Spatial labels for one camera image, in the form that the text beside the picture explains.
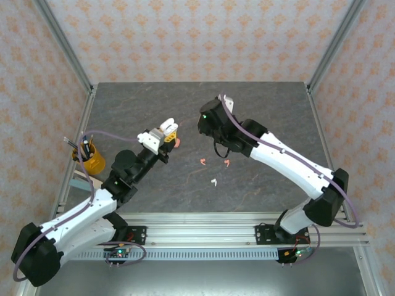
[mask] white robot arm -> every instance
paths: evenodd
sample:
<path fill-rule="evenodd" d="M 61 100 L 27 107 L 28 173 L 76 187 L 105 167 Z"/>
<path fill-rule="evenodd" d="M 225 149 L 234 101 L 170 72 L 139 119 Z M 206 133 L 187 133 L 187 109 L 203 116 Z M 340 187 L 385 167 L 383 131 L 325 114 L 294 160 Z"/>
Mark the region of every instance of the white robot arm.
<path fill-rule="evenodd" d="M 119 152 L 110 176 L 93 199 L 86 199 L 40 226 L 30 223 L 22 228 L 11 260 L 35 287 L 48 282 L 67 261 L 88 247 L 127 240 L 128 224 L 114 211 L 136 194 L 134 184 L 138 184 L 158 160 L 168 162 L 177 128 L 170 118 L 160 128 L 139 134 L 142 151 L 138 155 L 130 150 Z"/>
<path fill-rule="evenodd" d="M 229 114 L 225 111 L 224 105 L 228 108 Z M 197 127 L 201 134 L 214 139 L 215 151 L 217 152 L 216 144 L 218 143 L 227 147 L 228 152 L 239 152 L 262 162 L 297 184 L 308 196 L 307 200 L 294 209 L 284 211 L 273 226 L 271 233 L 280 242 L 286 244 L 294 242 L 295 235 L 313 223 L 330 226 L 344 199 L 328 180 L 334 181 L 346 191 L 348 174 L 342 169 L 334 172 L 311 162 L 287 147 L 267 128 L 254 120 L 247 119 L 238 122 L 231 115 L 232 110 L 233 100 L 225 96 L 224 104 L 216 97 L 200 109 L 201 116 Z M 262 144 L 261 141 L 258 142 L 247 133 L 237 129 L 230 117 L 247 133 L 267 144 Z M 317 175 L 302 162 L 314 167 L 321 174 Z"/>

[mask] patterned wallpaper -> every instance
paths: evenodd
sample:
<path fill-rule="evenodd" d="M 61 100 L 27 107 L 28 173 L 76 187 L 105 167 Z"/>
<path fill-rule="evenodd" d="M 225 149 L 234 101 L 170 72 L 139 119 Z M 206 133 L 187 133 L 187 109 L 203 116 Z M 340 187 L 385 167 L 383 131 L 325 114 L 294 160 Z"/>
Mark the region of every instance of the patterned wallpaper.
<path fill-rule="evenodd" d="M 0 2 L 0 295 L 21 227 L 49 218 L 85 91 L 31 0 Z"/>
<path fill-rule="evenodd" d="M 309 81 L 352 0 L 49 0 L 92 83 Z"/>
<path fill-rule="evenodd" d="M 395 291 L 395 10 L 368 0 L 314 95 L 335 165 Z"/>

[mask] small pink object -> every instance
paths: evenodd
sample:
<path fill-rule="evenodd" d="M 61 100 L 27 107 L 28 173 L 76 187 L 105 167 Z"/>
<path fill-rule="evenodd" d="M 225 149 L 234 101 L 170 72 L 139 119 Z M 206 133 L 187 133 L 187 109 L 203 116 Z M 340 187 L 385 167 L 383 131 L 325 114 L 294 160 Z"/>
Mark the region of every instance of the small pink object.
<path fill-rule="evenodd" d="M 178 148 L 178 146 L 181 144 L 181 140 L 180 139 L 176 139 L 175 140 L 175 145 L 174 145 L 174 148 Z"/>

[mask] metal bracket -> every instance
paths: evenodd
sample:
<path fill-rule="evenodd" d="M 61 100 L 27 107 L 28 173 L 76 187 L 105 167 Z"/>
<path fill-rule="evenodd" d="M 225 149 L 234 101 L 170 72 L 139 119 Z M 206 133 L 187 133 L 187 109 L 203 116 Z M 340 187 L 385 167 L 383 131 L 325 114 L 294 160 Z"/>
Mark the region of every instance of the metal bracket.
<path fill-rule="evenodd" d="M 147 226 L 128 226 L 125 242 L 135 242 L 139 245 L 145 245 L 147 238 Z"/>
<path fill-rule="evenodd" d="M 255 240 L 257 245 L 281 245 L 281 244 L 309 244 L 310 235 L 307 228 L 301 229 L 298 233 L 290 236 L 286 242 L 282 242 L 276 237 L 274 225 L 257 225 L 255 226 Z"/>

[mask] pen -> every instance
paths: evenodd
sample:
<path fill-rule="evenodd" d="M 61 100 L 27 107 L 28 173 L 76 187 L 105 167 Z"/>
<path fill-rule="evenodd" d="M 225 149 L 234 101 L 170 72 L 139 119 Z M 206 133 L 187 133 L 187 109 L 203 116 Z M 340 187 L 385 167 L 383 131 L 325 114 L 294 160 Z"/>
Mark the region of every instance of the pen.
<path fill-rule="evenodd" d="M 69 139 L 67 139 L 66 137 L 63 138 L 63 141 L 65 141 L 68 145 L 72 146 L 74 149 L 78 149 L 77 145 L 72 141 L 70 141 Z"/>
<path fill-rule="evenodd" d="M 91 155 L 91 149 L 89 149 L 89 145 L 88 145 L 88 141 L 87 140 L 85 140 L 83 142 L 83 148 L 84 148 L 84 152 L 85 152 L 86 156 L 89 157 Z"/>
<path fill-rule="evenodd" d="M 91 134 L 91 139 L 89 140 L 89 149 L 92 147 L 92 140 L 93 140 L 93 134 Z"/>

